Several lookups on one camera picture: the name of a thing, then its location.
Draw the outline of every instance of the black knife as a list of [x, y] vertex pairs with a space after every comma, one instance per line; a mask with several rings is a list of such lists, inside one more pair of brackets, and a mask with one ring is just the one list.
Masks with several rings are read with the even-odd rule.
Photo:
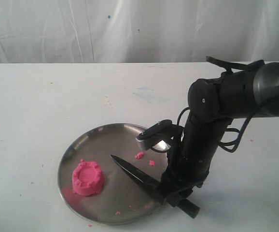
[[[114, 155], [111, 155], [111, 157], [118, 164], [118, 166], [135, 183], [137, 183], [151, 198], [158, 201], [160, 204], [164, 203], [165, 197], [156, 191], [156, 188], [160, 183], [159, 181], [147, 175], [146, 173], [133, 166], [129, 162], [125, 161], [124, 159]], [[200, 208], [197, 205], [193, 204], [187, 199], [180, 201], [177, 207], [192, 218], [195, 218], [200, 210]]]

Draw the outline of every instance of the white table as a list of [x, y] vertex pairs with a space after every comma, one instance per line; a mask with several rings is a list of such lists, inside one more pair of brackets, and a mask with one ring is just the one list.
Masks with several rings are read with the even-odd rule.
[[253, 119], [236, 153], [217, 150], [190, 197], [201, 207], [196, 219], [166, 205], [132, 224], [102, 226], [59, 195], [58, 164], [78, 136], [108, 123], [176, 121], [190, 84], [221, 72], [208, 63], [0, 64], [0, 232], [279, 231], [279, 118]]

